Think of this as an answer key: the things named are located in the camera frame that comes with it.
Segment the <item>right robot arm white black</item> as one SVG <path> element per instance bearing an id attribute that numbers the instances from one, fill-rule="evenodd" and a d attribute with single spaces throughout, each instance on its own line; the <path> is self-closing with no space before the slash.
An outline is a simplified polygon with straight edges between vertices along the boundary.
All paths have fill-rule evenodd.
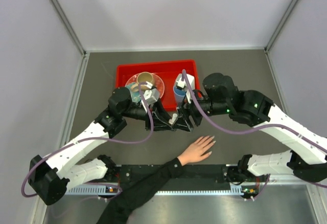
<path id="1" fill-rule="evenodd" d="M 238 90 L 230 76 L 212 73 L 205 77 L 205 93 L 195 89 L 194 82 L 185 71 L 174 82 L 185 93 L 177 110 L 187 125 L 199 126 L 206 120 L 230 135 L 261 131 L 288 147 L 281 153 L 244 155 L 234 170 L 238 182 L 269 174 L 293 175 L 316 186 L 326 179 L 325 137 L 293 120 L 264 94 Z"/>

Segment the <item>black sleeved forearm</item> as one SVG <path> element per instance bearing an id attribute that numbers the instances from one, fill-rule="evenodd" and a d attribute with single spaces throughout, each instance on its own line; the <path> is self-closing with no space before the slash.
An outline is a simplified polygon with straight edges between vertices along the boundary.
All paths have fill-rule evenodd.
<path id="1" fill-rule="evenodd" d="M 177 158 L 162 166 L 162 170 L 167 170 L 169 166 L 182 167 Z M 110 200 L 97 223 L 127 223 L 130 214 L 147 203 L 170 179 L 167 174 L 160 172 L 148 176 L 123 190 L 121 194 Z"/>

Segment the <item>nail polish bottle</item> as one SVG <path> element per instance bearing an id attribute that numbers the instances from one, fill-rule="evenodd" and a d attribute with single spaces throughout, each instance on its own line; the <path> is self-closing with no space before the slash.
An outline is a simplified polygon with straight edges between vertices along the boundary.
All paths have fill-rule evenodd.
<path id="1" fill-rule="evenodd" d="M 171 119 L 169 120 L 169 124 L 173 125 L 175 123 L 175 121 L 178 118 L 178 114 L 172 114 Z"/>

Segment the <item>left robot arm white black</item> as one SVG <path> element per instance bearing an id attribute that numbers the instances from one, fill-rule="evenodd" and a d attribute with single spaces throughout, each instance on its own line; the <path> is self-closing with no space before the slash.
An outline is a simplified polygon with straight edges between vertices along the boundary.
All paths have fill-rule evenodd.
<path id="1" fill-rule="evenodd" d="M 23 184 L 29 184 L 36 196 L 50 206 L 76 186 L 98 179 L 113 180 L 116 169 L 110 157 L 101 155 L 82 165 L 78 162 L 100 145 L 117 142 L 114 137 L 126 127 L 126 118 L 144 121 L 151 133 L 172 130 L 177 119 L 164 109 L 156 88 L 141 91 L 139 95 L 141 100 L 135 103 L 129 88 L 116 88 L 105 110 L 78 136 L 57 151 L 31 159 Z"/>

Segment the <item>person's hand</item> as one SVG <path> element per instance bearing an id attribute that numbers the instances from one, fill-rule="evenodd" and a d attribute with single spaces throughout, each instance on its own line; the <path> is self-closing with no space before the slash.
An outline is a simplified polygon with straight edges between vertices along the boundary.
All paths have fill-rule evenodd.
<path id="1" fill-rule="evenodd" d="M 210 149 L 216 143 L 214 136 L 205 136 L 198 138 L 190 144 L 188 148 L 177 158 L 182 166 L 191 163 L 197 163 L 205 160 L 211 155 Z"/>

